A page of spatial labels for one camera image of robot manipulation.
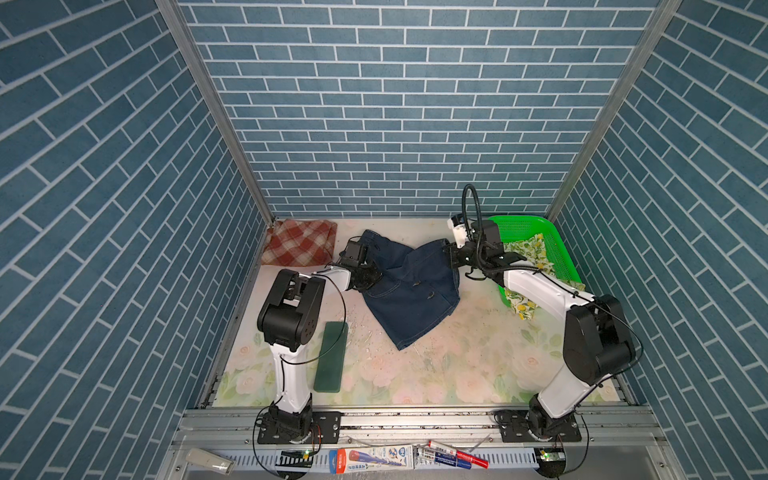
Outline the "green plastic basket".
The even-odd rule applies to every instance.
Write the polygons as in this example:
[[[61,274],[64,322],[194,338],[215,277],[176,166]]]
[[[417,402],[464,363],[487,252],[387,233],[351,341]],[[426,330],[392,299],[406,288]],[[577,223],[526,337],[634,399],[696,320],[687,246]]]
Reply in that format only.
[[[555,275],[559,280],[582,288],[580,277],[568,254],[556,227],[548,220],[535,216],[494,216],[491,221],[499,226],[502,244],[526,240],[535,234],[544,236],[547,255],[554,263]]]

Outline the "dark blue denim skirt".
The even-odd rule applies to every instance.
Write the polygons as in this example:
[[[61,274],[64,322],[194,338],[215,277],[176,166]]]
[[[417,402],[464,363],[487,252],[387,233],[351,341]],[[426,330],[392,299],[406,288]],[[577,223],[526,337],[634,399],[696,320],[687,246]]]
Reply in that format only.
[[[450,266],[446,239],[416,248],[371,230],[352,239],[367,246],[366,264],[383,273],[361,293],[397,349],[406,349],[454,312],[460,302],[459,275]]]

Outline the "red plaid skirt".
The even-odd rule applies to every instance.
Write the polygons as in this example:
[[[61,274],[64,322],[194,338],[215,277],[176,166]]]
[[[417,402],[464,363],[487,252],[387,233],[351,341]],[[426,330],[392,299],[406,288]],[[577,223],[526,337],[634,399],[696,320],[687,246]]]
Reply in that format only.
[[[261,262],[284,267],[327,265],[333,261],[337,229],[330,220],[277,221],[267,231]]]

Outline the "dark green rectangular board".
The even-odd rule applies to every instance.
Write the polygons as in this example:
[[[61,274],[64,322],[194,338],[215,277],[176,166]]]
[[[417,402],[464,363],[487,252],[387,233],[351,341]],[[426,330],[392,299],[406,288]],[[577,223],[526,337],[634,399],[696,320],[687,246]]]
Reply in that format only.
[[[341,389],[348,338],[345,322],[325,326],[313,389],[320,393],[338,393]]]

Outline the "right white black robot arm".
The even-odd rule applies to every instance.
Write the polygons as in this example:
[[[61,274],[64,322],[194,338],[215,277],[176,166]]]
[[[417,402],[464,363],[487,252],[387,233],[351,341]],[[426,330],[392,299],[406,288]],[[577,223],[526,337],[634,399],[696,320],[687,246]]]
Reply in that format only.
[[[576,408],[636,359],[632,332],[615,297],[574,289],[524,256],[488,242],[452,243],[447,255],[453,268],[478,270],[484,278],[521,294],[562,322],[564,366],[529,402],[526,421],[535,438],[550,440],[565,433]]]

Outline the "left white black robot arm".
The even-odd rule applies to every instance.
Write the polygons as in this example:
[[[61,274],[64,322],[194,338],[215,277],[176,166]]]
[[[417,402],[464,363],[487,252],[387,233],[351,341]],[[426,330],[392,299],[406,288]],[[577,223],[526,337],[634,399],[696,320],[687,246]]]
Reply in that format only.
[[[269,440],[299,442],[315,433],[312,394],[306,367],[337,350],[342,334],[310,358],[307,345],[320,317],[325,288],[338,294],[347,290],[365,291],[382,278],[372,263],[357,267],[333,265],[312,273],[282,269],[278,272],[257,318],[257,328],[270,347],[275,365],[276,399],[264,417]]]

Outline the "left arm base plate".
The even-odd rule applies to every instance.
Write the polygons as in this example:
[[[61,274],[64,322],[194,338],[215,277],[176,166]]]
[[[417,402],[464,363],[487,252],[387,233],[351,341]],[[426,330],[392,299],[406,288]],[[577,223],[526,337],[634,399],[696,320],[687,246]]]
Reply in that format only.
[[[310,414],[288,414],[279,410],[268,411],[256,427],[259,445],[309,444],[311,442],[337,444],[341,428],[340,411],[318,411]]]

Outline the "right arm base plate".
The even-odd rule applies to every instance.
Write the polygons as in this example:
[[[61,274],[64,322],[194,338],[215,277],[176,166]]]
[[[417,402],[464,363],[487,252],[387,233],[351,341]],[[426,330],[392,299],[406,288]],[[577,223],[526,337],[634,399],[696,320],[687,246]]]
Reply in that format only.
[[[550,418],[539,410],[501,409],[492,413],[504,443],[555,442],[575,443],[582,441],[573,413]]]

